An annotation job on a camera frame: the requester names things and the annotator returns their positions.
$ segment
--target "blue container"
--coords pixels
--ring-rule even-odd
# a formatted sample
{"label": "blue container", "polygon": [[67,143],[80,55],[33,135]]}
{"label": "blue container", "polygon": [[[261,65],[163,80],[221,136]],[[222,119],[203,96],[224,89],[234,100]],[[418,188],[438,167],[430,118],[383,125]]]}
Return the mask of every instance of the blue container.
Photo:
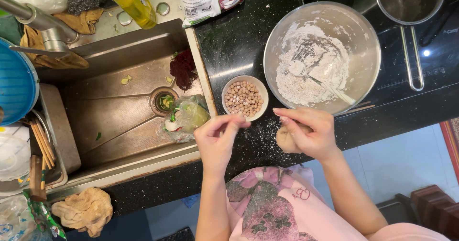
{"label": "blue container", "polygon": [[0,125],[20,120],[38,99],[35,68],[24,53],[10,50],[9,45],[0,38],[0,106],[5,113]]}

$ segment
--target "yellow liquid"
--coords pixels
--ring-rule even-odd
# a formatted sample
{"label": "yellow liquid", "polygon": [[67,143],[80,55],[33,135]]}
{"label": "yellow liquid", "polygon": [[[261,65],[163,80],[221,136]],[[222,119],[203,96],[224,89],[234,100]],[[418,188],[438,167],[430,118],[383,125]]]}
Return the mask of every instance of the yellow liquid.
{"label": "yellow liquid", "polygon": [[114,0],[142,28],[150,29],[156,25],[156,13],[148,0]]}

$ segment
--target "pot handle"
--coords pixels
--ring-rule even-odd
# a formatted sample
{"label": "pot handle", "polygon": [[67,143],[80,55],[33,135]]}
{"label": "pot handle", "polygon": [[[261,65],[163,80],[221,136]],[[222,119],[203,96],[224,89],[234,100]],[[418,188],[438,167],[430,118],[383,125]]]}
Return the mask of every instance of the pot handle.
{"label": "pot handle", "polygon": [[418,80],[419,80],[419,88],[416,88],[413,84],[413,77],[411,76],[411,67],[410,67],[410,60],[408,58],[408,48],[406,45],[406,38],[405,38],[405,28],[400,25],[400,33],[402,34],[402,42],[403,42],[403,51],[405,53],[405,64],[406,64],[406,70],[408,74],[408,83],[410,84],[410,88],[414,91],[422,91],[424,88],[424,77],[422,76],[422,68],[421,68],[421,63],[419,59],[419,51],[418,51],[418,42],[416,41],[416,33],[415,33],[415,27],[411,26],[411,35],[413,37],[413,46],[415,48],[415,57],[416,57],[416,66],[418,68]]}

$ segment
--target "dough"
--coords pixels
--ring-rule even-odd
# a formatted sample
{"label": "dough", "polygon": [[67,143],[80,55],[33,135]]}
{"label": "dough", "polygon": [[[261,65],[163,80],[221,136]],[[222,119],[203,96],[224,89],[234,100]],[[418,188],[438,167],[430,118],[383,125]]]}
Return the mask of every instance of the dough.
{"label": "dough", "polygon": [[[298,126],[303,130],[305,134],[313,132],[313,130],[302,123],[297,123]],[[283,152],[285,153],[302,153],[300,148],[295,144],[293,141],[293,138],[291,137],[291,134],[287,131],[287,127],[283,126],[281,127],[276,134],[276,142],[277,145],[282,149]]]}

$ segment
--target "rag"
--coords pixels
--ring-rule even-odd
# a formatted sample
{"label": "rag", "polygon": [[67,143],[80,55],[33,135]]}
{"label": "rag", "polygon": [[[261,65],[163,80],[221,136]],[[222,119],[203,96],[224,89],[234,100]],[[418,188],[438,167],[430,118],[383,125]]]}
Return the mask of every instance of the rag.
{"label": "rag", "polygon": [[89,187],[79,195],[71,195],[64,202],[51,206],[51,212],[60,217],[62,226],[88,231],[90,237],[100,236],[100,232],[113,215],[110,196],[99,188]]}
{"label": "rag", "polygon": [[[81,34],[94,34],[94,23],[100,18],[104,12],[103,8],[98,8],[89,11],[83,11],[79,16],[74,16],[65,12],[54,14],[56,18],[66,23],[74,31]],[[36,49],[43,49],[43,38],[39,30],[24,26],[24,36],[21,38],[21,46]],[[25,53],[35,67],[49,67],[53,69],[84,69],[89,67],[89,63],[81,56],[70,52],[69,56],[64,58],[51,58],[45,55],[33,53]]]}

